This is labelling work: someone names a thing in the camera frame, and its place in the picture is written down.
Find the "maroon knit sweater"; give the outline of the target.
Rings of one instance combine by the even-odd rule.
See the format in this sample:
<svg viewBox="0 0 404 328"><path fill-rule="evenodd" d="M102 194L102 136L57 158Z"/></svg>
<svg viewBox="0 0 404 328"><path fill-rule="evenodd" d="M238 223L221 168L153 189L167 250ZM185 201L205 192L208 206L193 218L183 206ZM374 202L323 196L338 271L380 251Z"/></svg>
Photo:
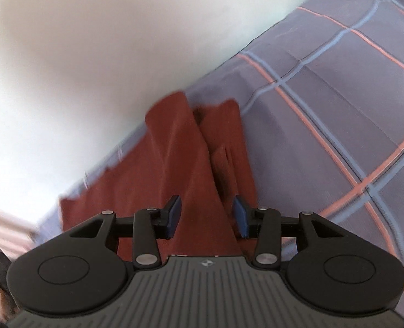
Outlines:
<svg viewBox="0 0 404 328"><path fill-rule="evenodd" d="M240 237L233 213L236 195L257 203L236 101L191 108L183 93L173 93L149 110L145 123L144 137L118 165L79 198L60 201L63 228L103 210L128 217L178 195L175 236L158 244L163 258L251 256L256 242Z"/></svg>

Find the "blue plaid bed sheet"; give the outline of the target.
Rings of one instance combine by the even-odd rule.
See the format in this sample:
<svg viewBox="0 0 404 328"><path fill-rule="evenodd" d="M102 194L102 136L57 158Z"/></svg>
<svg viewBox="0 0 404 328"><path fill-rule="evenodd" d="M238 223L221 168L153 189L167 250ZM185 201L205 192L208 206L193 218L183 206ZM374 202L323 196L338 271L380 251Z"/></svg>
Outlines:
<svg viewBox="0 0 404 328"><path fill-rule="evenodd" d="M404 0L309 0L181 93L191 108L236 101L256 204L316 212L404 263ZM37 243L63 230L59 205Z"/></svg>

